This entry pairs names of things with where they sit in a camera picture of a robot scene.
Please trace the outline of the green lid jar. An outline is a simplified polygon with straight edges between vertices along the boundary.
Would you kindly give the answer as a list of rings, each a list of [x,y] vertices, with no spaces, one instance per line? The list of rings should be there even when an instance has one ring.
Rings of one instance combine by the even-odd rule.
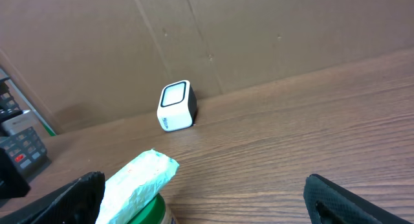
[[[179,224],[164,198],[157,194],[128,224]]]

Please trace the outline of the teal wet wipes pack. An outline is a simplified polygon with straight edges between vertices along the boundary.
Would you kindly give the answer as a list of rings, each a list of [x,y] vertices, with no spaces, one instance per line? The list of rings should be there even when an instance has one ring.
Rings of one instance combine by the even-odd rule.
[[[179,163],[155,150],[135,157],[105,182],[97,223],[131,221],[168,184]]]

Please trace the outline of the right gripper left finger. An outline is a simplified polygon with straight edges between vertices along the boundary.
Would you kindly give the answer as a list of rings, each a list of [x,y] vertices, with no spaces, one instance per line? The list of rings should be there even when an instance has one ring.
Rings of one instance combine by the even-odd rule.
[[[105,192],[105,175],[89,172],[1,218],[1,224],[94,224]]]

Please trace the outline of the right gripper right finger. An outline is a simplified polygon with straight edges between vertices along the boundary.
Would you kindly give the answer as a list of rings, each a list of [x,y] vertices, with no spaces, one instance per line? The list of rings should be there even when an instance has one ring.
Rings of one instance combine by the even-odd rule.
[[[312,224],[410,224],[318,174],[306,178],[303,198]]]

